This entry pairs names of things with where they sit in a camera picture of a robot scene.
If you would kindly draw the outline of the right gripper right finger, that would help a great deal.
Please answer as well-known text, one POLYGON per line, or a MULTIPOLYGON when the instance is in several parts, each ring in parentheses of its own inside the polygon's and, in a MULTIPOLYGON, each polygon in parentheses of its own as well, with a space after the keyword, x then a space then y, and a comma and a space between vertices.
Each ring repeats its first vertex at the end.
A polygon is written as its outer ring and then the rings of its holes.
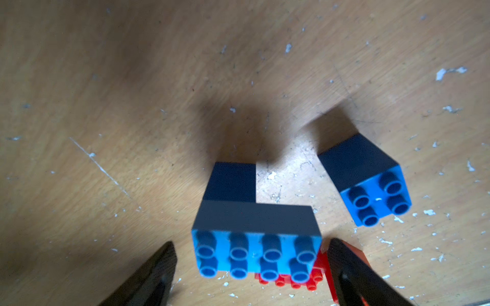
POLYGON ((327 250, 339 305, 410 305, 339 238, 327 250))

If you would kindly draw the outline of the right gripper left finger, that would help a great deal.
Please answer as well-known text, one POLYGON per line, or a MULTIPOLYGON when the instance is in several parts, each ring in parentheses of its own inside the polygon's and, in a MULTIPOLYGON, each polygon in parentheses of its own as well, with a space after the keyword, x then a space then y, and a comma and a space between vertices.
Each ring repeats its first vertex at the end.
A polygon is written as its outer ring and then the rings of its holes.
POLYGON ((176 250, 168 241, 101 305, 167 305, 176 265, 176 250))

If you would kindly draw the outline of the light blue 2x4 brick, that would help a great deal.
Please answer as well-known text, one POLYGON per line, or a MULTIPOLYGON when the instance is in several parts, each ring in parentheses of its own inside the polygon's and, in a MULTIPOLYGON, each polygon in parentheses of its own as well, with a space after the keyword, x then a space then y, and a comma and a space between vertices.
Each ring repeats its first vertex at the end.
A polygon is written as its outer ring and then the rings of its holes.
POLYGON ((191 229, 197 267, 206 278, 260 274, 309 281, 322 244, 310 206, 204 200, 191 229))

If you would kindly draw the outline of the blue 2x2 brick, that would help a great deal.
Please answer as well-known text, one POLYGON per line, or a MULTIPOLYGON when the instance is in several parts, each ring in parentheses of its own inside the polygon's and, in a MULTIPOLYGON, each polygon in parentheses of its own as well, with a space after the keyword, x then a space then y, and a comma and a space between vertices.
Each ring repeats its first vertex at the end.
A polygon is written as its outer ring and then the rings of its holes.
POLYGON ((399 163, 360 133, 318 158, 356 226, 373 227, 412 207, 399 163))
POLYGON ((256 164, 216 162, 203 200, 256 203, 256 164))

